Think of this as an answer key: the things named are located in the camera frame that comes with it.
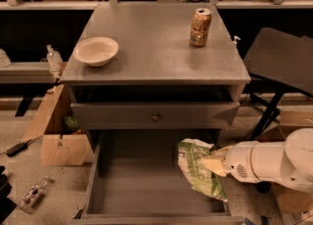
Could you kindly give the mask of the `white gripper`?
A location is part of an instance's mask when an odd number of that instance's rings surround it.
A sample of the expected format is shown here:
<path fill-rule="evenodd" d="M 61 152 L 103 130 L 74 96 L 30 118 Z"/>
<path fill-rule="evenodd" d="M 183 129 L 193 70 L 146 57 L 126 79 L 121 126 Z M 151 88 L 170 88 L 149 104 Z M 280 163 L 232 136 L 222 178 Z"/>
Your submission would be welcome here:
<path fill-rule="evenodd" d="M 252 150 L 257 144 L 257 141 L 247 141 L 223 147 L 213 151 L 212 157 L 203 157 L 201 162 L 218 176 L 226 177 L 230 172 L 240 182 L 258 183 L 259 179 L 251 164 Z"/>

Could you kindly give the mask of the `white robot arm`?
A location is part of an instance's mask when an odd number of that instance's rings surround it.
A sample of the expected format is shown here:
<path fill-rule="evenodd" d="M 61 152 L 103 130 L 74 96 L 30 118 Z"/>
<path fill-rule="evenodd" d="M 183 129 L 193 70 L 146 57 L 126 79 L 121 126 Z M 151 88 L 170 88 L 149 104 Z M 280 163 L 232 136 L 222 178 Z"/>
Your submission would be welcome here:
<path fill-rule="evenodd" d="M 244 141 L 203 156 L 203 166 L 239 182 L 273 182 L 303 193 L 313 193 L 313 129 L 293 131 L 285 141 Z"/>

